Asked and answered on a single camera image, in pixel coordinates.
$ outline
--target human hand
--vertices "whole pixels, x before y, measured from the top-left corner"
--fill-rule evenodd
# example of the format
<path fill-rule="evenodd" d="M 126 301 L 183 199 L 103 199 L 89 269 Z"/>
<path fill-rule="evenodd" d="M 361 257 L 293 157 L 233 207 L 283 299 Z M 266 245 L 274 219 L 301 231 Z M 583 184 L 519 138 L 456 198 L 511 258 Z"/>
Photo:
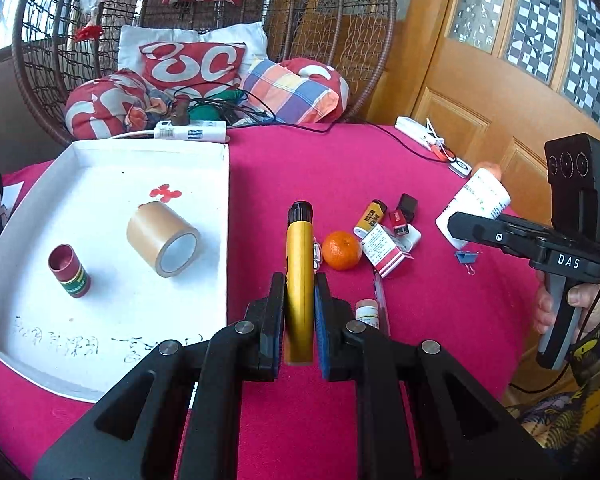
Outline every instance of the human hand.
<path fill-rule="evenodd" d="M 534 312 L 534 321 L 533 326 L 536 332 L 539 334 L 545 334 L 550 327 L 552 327 L 555 323 L 555 314 L 552 312 L 552 306 L 554 304 L 554 299 L 551 297 L 549 292 L 546 290 L 544 286 L 544 272 L 536 271 L 536 276 L 540 281 L 541 285 L 538 288 L 538 292 L 536 293 L 536 310 Z M 578 334 L 580 333 L 580 328 L 585 318 L 587 317 L 587 312 L 591 309 L 591 304 L 593 300 L 596 299 L 598 291 L 600 290 L 599 285 L 593 285 L 592 283 L 583 283 L 581 285 L 576 285 L 571 288 L 571 290 L 567 293 L 567 301 L 571 306 L 581 308 L 582 313 L 580 314 L 580 319 L 578 320 L 578 329 L 573 334 L 573 340 L 571 343 L 575 343 L 578 338 Z M 591 332 L 595 327 L 600 323 L 600 298 L 593 306 L 593 312 L 589 316 L 589 320 L 587 321 L 587 325 L 584 327 L 582 332 L 582 337 L 585 337 L 589 332 Z"/>

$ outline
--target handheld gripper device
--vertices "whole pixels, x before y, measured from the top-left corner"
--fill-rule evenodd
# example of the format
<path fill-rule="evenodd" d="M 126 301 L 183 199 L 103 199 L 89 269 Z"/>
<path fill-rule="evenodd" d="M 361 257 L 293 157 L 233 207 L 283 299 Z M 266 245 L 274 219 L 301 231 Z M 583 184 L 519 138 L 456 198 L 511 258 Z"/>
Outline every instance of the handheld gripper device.
<path fill-rule="evenodd" d="M 577 134 L 546 142 L 544 153 L 552 228 L 505 214 L 493 220 L 466 213 L 452 215 L 448 228 L 455 238 L 529 258 L 532 268 L 545 272 L 556 321 L 541 337 L 536 360 L 558 370 L 582 312 L 567 293 L 580 283 L 600 283 L 600 141 Z"/>

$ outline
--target yellow cylinder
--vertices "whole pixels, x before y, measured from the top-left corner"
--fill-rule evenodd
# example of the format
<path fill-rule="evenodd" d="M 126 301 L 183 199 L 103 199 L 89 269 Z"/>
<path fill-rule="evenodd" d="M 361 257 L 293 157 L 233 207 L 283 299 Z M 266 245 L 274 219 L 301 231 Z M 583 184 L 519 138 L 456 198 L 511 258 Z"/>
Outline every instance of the yellow cylinder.
<path fill-rule="evenodd" d="M 384 213 L 386 213 L 386 205 L 384 202 L 377 199 L 373 200 L 366 208 L 362 218 L 353 228 L 353 234 L 358 238 L 364 238 L 378 222 L 382 221 Z"/>
<path fill-rule="evenodd" d="M 289 209 L 286 230 L 285 361 L 311 364 L 314 360 L 314 226 L 308 202 Z"/>

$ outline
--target brown packing tape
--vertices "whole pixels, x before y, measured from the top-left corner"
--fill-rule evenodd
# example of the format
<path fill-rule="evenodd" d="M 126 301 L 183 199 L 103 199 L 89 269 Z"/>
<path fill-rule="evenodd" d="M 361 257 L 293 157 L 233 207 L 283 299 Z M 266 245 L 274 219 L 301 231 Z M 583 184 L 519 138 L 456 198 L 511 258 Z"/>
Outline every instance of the brown packing tape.
<path fill-rule="evenodd" d="M 159 276 L 169 278 L 195 259 L 200 233 L 167 205 L 149 202 L 129 220 L 126 239 Z"/>

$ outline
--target round table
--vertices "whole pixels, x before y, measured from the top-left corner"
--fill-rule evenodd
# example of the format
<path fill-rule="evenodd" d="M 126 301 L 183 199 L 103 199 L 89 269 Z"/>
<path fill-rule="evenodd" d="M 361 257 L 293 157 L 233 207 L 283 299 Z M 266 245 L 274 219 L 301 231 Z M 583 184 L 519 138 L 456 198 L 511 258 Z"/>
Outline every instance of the round table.
<path fill-rule="evenodd" d="M 403 136 L 394 128 L 390 131 Z M 404 137 L 414 150 L 431 156 Z M 475 275 L 454 256 L 434 220 L 464 180 L 423 160 L 370 125 L 338 124 L 328 134 L 266 126 L 234 130 L 230 141 L 228 319 L 267 295 L 285 270 L 286 212 L 296 200 L 314 207 L 318 241 L 350 231 L 373 199 L 395 208 L 402 193 L 419 200 L 414 260 L 385 280 L 392 337 L 435 339 L 494 396 L 506 387 L 528 332 L 536 279 L 526 260 L 479 248 Z M 7 175 L 24 181 L 20 198 L 49 163 Z M 354 305 L 373 298 L 371 266 L 337 272 L 331 293 Z M 55 396 L 0 363 L 0 446 L 28 476 L 53 442 L 90 404 Z M 240 422 L 240 479 L 353 479 L 354 384 L 327 383 L 317 366 L 282 366 L 275 383 L 245 383 Z"/>

